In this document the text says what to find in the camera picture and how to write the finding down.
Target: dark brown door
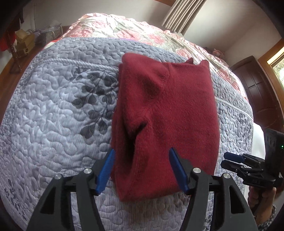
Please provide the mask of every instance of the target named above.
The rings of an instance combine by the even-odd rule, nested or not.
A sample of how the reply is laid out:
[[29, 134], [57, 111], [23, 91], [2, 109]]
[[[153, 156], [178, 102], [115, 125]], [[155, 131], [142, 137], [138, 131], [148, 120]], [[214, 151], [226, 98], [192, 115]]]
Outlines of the dark brown door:
[[269, 80], [253, 56], [231, 67], [239, 77], [252, 107], [254, 122], [264, 130], [271, 128], [284, 131], [283, 116], [279, 102]]

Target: folded red sweater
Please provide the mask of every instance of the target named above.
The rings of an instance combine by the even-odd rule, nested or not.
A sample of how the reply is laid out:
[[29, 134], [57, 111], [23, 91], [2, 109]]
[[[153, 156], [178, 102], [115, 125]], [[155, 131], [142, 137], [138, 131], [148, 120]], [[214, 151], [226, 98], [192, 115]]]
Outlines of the folded red sweater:
[[161, 63], [127, 53], [112, 121], [112, 179], [121, 201], [179, 191], [168, 152], [214, 174], [219, 125], [208, 61]]

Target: window frame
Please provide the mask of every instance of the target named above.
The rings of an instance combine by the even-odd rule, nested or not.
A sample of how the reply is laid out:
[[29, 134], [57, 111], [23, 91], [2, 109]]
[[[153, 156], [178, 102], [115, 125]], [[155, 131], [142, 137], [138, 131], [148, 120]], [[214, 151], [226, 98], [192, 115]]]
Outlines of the window frame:
[[280, 51], [284, 47], [284, 39], [280, 39], [278, 43], [276, 43], [268, 52], [266, 52], [263, 56], [258, 59], [259, 64], [266, 72], [267, 77], [274, 89], [276, 97], [281, 106], [282, 113], [284, 112], [284, 87], [283, 84], [278, 79], [274, 69], [271, 65], [267, 63], [269, 59], [271, 59], [278, 51]]
[[277, 59], [277, 60], [275, 60], [272, 64], [271, 64], [271, 66], [272, 67], [275, 67], [278, 63], [280, 63], [282, 60], [284, 59], [284, 53]]

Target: window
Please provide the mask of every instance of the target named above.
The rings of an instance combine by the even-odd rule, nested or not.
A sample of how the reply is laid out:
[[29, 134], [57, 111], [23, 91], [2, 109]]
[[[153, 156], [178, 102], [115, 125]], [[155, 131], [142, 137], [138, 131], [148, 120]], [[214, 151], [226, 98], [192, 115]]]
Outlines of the window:
[[284, 111], [284, 39], [276, 43], [258, 61], [266, 72]]

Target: wooden floor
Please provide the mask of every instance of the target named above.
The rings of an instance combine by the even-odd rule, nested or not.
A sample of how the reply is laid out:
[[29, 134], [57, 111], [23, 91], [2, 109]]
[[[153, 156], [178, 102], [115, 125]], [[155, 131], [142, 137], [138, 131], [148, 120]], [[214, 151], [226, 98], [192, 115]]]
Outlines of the wooden floor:
[[10, 68], [13, 65], [11, 59], [0, 74], [0, 122], [2, 122], [7, 105], [17, 87], [17, 84], [22, 77], [24, 71], [30, 64], [31, 60], [43, 49], [43, 46], [36, 45], [31, 52], [21, 59], [19, 59], [22, 71], [20, 73], [10, 73]]

